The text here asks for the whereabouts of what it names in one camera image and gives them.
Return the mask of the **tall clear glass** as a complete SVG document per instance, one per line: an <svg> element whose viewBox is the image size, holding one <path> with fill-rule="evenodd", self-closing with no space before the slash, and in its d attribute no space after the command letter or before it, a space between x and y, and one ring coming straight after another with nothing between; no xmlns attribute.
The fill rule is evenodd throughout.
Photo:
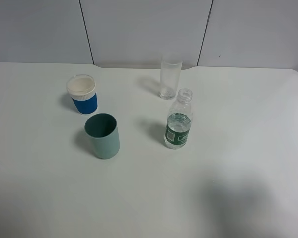
<svg viewBox="0 0 298 238"><path fill-rule="evenodd" d="M168 53L162 57L159 93L162 99L171 100L176 96L182 63L182 57L178 53Z"/></svg>

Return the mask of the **blue and white cup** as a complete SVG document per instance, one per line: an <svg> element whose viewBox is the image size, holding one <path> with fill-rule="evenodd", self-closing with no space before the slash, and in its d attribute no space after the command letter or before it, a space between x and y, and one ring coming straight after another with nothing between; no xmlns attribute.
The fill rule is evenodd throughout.
<svg viewBox="0 0 298 238"><path fill-rule="evenodd" d="M66 89L81 114L87 115L97 110L98 100L94 78L85 74L75 75L66 83Z"/></svg>

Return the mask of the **teal green plastic cup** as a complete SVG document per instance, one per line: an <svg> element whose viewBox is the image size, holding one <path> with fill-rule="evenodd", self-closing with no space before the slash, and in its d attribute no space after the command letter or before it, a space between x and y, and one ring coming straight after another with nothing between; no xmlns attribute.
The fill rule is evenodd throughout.
<svg viewBox="0 0 298 238"><path fill-rule="evenodd" d="M97 158L110 159L119 152L118 125L112 115L107 113L93 115L86 121L84 130L90 138Z"/></svg>

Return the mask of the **clear plastic water bottle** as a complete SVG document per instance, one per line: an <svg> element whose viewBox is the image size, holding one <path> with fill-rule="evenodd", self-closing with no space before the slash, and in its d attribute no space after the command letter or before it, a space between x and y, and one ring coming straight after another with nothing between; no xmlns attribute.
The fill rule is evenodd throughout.
<svg viewBox="0 0 298 238"><path fill-rule="evenodd" d="M192 98L190 89L180 89L170 107L164 135L165 144L170 149L182 148L187 143L193 120Z"/></svg>

